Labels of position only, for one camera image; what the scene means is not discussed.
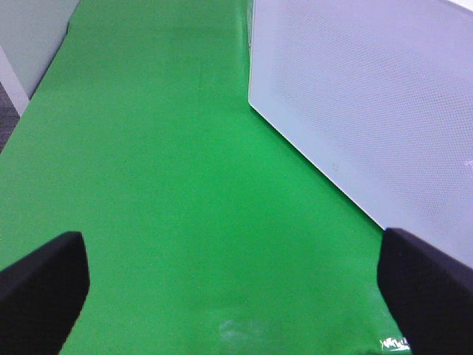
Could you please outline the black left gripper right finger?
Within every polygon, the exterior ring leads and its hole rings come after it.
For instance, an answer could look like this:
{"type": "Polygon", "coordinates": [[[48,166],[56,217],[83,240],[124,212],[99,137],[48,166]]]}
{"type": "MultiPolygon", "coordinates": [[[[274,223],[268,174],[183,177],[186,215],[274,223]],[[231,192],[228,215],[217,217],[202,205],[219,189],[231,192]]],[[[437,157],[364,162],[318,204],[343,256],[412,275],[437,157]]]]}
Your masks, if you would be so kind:
{"type": "Polygon", "coordinates": [[[377,284],[413,354],[472,353],[472,269],[397,228],[384,231],[377,284]]]}

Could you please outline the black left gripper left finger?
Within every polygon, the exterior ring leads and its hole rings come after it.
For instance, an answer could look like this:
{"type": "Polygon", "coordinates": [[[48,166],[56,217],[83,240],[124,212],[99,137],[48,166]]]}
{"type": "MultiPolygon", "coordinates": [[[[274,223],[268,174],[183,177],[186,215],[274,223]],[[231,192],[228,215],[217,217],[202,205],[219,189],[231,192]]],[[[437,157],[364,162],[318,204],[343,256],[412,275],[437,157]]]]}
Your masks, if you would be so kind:
{"type": "Polygon", "coordinates": [[[1,271],[1,353],[59,354],[89,293],[84,237],[68,231],[1,271]]]}

